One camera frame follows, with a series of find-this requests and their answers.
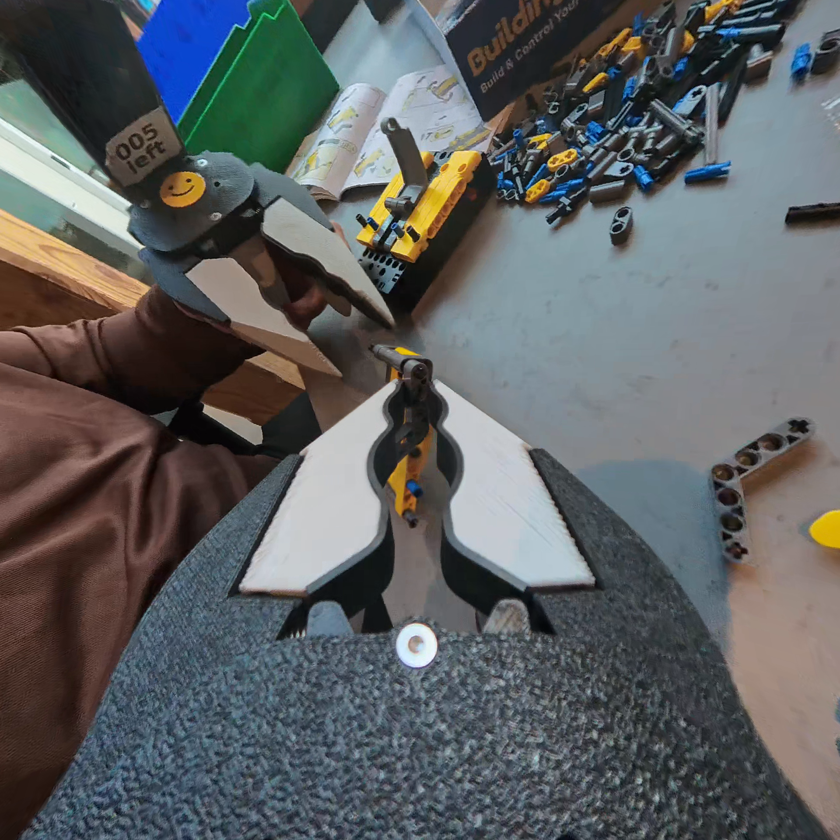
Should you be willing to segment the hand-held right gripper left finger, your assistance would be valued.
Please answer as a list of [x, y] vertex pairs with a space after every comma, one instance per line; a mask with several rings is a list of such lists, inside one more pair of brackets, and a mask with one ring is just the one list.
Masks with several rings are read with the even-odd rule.
[[391, 541], [374, 455], [393, 428], [387, 407], [398, 389], [395, 382], [383, 385], [303, 450], [251, 555], [241, 592], [315, 595]]

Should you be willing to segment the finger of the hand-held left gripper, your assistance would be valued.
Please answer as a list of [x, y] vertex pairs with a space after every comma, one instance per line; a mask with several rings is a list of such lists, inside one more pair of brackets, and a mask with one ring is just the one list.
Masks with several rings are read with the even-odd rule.
[[186, 277], [224, 313], [231, 330], [240, 338], [298, 366], [343, 377], [305, 331], [262, 297], [257, 281], [235, 259], [205, 259]]
[[385, 329], [394, 328], [382, 294], [330, 224], [280, 197], [265, 210], [261, 233], [313, 281], [336, 312], [349, 317], [356, 310]]

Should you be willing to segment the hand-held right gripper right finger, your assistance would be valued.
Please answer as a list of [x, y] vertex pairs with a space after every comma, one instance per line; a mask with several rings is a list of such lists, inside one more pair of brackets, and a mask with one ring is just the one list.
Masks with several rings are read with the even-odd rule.
[[530, 445], [439, 380], [430, 396], [450, 489], [441, 564], [452, 592], [488, 615], [501, 600], [594, 588]]

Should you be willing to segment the small yellow grey brick assembly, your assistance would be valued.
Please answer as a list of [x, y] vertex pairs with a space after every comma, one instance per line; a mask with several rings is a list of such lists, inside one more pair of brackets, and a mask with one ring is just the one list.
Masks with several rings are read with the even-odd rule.
[[431, 448], [433, 430], [428, 397], [433, 377], [431, 360], [401, 346], [373, 344], [373, 356], [386, 365], [386, 383], [397, 383], [402, 407], [397, 410], [395, 467], [387, 480], [394, 493], [396, 514], [410, 529], [418, 524], [417, 501], [424, 489], [419, 478]]

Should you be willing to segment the grey desk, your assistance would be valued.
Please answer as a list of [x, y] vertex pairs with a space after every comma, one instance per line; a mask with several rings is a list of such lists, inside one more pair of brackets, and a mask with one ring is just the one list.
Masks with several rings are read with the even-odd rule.
[[[838, 27], [802, 2], [770, 77], [721, 132], [727, 181], [632, 190], [557, 229], [492, 199], [398, 342], [545, 448], [667, 563], [723, 649], [762, 738], [838, 838], [838, 552], [808, 529], [838, 509], [838, 72], [792, 86], [795, 48]], [[709, 471], [790, 417], [811, 440], [744, 482], [755, 565], [720, 552]]]

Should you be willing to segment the person's left hand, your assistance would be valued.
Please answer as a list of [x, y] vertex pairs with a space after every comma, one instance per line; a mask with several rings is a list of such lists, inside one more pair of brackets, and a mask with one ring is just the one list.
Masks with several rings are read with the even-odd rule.
[[287, 300], [282, 303], [281, 309], [293, 325], [306, 332], [312, 321], [328, 306], [328, 301], [311, 273], [290, 261], [288, 255], [274, 243], [266, 241], [265, 245], [279, 283], [285, 289]]

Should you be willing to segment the black office chair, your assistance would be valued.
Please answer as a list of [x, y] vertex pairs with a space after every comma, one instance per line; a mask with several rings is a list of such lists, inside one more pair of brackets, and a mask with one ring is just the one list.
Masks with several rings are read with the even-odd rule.
[[295, 397], [261, 427], [263, 439], [260, 444], [250, 443], [210, 417], [205, 404], [197, 399], [182, 404], [166, 426], [181, 440], [204, 446], [220, 445], [235, 455], [265, 455], [275, 459], [298, 455], [322, 433], [306, 393]]

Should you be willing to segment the black brick block with holes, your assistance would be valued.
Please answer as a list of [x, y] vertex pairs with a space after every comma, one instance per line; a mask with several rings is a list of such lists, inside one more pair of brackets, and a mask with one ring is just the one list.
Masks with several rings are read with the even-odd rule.
[[357, 214], [359, 263], [390, 308], [407, 315], [442, 274], [496, 180], [485, 154], [421, 152], [411, 131], [381, 121], [398, 167], [371, 210]]

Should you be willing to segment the green plastic bin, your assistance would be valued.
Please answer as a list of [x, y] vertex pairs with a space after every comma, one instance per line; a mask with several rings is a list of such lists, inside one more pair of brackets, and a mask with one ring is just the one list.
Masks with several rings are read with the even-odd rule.
[[229, 152], [284, 173], [339, 90], [290, 2], [249, 2], [177, 127], [189, 154]]

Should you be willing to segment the instruction booklet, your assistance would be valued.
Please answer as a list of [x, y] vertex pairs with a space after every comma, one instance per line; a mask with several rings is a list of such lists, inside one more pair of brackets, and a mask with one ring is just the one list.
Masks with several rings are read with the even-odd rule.
[[365, 83], [342, 89], [301, 143], [286, 175], [317, 200], [339, 201], [357, 187], [384, 186], [397, 162], [381, 122], [410, 130], [421, 152], [486, 152], [496, 129], [446, 66], [406, 74], [390, 92]]

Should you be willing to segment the wooden ledge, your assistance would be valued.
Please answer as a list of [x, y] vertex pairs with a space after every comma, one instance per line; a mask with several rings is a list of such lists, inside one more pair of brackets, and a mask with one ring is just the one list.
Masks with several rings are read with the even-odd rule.
[[[140, 280], [1, 212], [1, 328], [98, 319], [133, 307]], [[294, 363], [273, 353], [212, 386], [205, 403], [263, 426], [305, 392]]]

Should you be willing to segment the grey angled beam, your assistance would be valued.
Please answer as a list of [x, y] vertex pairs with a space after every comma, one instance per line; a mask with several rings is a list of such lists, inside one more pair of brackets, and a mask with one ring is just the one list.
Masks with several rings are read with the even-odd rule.
[[811, 440], [815, 430], [816, 424], [811, 418], [787, 418], [712, 465], [709, 471], [711, 502], [721, 557], [726, 563], [756, 563], [747, 522], [745, 480]]

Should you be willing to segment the person in brown sleeve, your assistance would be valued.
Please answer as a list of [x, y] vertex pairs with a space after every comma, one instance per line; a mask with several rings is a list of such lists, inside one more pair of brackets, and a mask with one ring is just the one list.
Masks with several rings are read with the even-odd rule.
[[114, 395], [23, 349], [2, 345], [2, 838], [68, 769], [154, 595], [274, 466], [153, 420], [225, 378], [208, 358]]

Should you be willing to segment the dark cardboard box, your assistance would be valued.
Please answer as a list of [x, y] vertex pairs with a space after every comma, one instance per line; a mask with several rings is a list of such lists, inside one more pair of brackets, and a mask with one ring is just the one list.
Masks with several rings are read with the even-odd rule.
[[406, 5], [489, 121], [553, 69], [597, 49], [650, 2], [475, 1]]

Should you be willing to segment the pile of grey blue pieces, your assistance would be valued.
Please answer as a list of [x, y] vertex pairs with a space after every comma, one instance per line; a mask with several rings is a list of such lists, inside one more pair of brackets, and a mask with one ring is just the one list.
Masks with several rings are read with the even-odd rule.
[[555, 226], [589, 202], [643, 194], [685, 163], [687, 186], [728, 180], [720, 132], [765, 82], [802, 2], [659, 2], [574, 56], [489, 153], [500, 203], [546, 206]]

